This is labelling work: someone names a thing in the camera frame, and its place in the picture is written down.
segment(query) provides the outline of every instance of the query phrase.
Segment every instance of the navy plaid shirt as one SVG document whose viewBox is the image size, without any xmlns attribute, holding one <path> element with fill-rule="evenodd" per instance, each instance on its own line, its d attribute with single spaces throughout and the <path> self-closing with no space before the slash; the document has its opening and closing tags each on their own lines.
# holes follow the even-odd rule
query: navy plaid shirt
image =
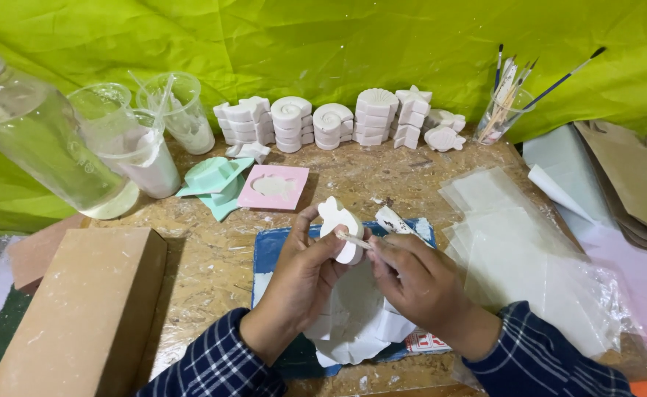
<svg viewBox="0 0 647 397">
<path fill-rule="evenodd" d="M 216 321 L 136 397 L 282 396 L 282 378 L 240 340 L 247 312 L 232 310 Z M 498 315 L 503 327 L 497 345 L 483 360 L 463 360 L 491 397 L 633 396 L 624 375 L 582 356 L 527 302 Z"/>
</svg>

